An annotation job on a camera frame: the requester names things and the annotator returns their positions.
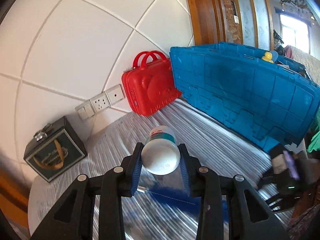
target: yellow rubber duck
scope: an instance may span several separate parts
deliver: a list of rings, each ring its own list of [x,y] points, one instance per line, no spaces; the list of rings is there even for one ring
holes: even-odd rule
[[[272,54],[270,52],[265,52],[264,56],[262,57],[263,60],[270,62],[270,63],[274,63],[271,59],[272,59]]]

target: suitcase handle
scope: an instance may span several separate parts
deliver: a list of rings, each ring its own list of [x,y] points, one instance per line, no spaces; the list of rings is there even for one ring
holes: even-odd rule
[[[144,55],[144,54],[148,54],[149,52],[148,51],[143,51],[143,52],[140,52],[135,58],[134,58],[134,61],[132,63],[132,68],[137,68],[139,67],[138,66],[138,61],[139,61],[139,58]],[[150,55],[152,57],[152,60],[157,60],[157,57],[155,54],[151,54]]]
[[[141,61],[141,66],[140,66],[141,69],[145,69],[145,68],[146,68],[147,58],[148,58],[149,56],[154,55],[154,54],[158,54],[158,55],[161,57],[162,61],[168,60],[167,57],[166,57],[162,52],[157,51],[157,50],[153,50],[153,51],[148,52],[148,53],[143,57],[143,59],[142,59],[142,61]]]

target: bright window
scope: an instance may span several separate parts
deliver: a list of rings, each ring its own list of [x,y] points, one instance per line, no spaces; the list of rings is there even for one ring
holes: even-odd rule
[[[297,49],[309,53],[309,29],[308,26],[295,18],[280,14],[282,27],[283,47],[291,45]]]

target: blue storage crate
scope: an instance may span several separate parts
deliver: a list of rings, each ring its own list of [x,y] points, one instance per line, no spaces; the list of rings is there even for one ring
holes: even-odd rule
[[[208,50],[220,50],[223,52],[223,54],[244,54],[250,57],[257,57],[262,58],[264,56],[264,53],[267,50],[264,49],[258,49],[251,46],[241,45],[241,44],[235,44],[235,43],[228,43],[228,42],[219,42],[217,44],[207,44],[207,45],[199,45],[199,46],[193,46],[189,47],[190,49],[207,49]],[[282,62],[284,65],[288,65],[291,70],[299,73],[303,71],[306,67],[303,64],[300,64],[296,61],[294,61],[291,58],[281,56],[279,55],[278,61]]]
[[[170,58],[188,103],[267,152],[298,145],[319,108],[317,84],[262,59],[196,47],[172,47]]]

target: dark green box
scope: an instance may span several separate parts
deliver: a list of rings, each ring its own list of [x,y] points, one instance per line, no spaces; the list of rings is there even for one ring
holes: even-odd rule
[[[50,182],[87,155],[83,142],[64,116],[34,135],[23,159]]]

